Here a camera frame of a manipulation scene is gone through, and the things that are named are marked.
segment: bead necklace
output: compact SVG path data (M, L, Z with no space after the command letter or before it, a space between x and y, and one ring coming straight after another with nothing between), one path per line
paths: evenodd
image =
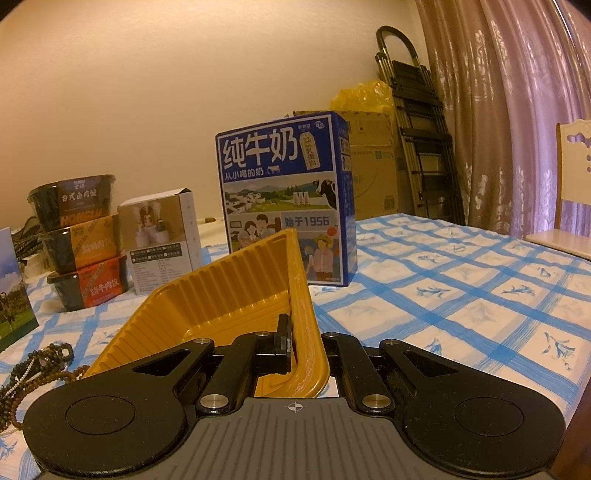
M29 393L54 380L70 383L84 375L88 365L82 365L73 372L64 371L72 360L74 350L69 343L51 343L43 350L29 353L27 360L12 369L10 382L0 388L0 436L22 430L22 423L16 417L17 408ZM14 428L7 431L10 424Z

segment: yellow plastic bag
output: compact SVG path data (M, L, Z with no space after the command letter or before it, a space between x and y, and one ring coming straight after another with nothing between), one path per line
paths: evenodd
M360 83L357 87L341 90L330 103L330 109L386 113L393 121L392 89L381 80Z

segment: pink patterned curtain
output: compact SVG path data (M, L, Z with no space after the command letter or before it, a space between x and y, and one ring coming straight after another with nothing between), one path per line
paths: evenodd
M556 124L591 118L591 22L566 0L417 5L468 224L553 228ZM565 202L562 228L588 235L591 207Z

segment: white wooden chair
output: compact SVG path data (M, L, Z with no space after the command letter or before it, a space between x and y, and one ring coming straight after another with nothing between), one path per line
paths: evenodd
M591 205L591 120L556 125L558 188L554 229L525 239L591 260L591 238L560 230L562 200Z

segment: tablecloth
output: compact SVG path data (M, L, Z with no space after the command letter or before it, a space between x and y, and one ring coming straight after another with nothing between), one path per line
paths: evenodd
M402 214L358 222L357 243L349 287L310 286L322 332L350 333L368 346L404 340L537 390L570 420L590 376L590 262ZM227 254L225 245L204 249L206 262ZM70 369L90 365L145 298L131 289L67 313L45 277L29 282L28 293L40 325L0 353L0 381L49 343L73 345ZM25 399L17 418L43 391ZM37 472L20 432L0 438L0 480Z

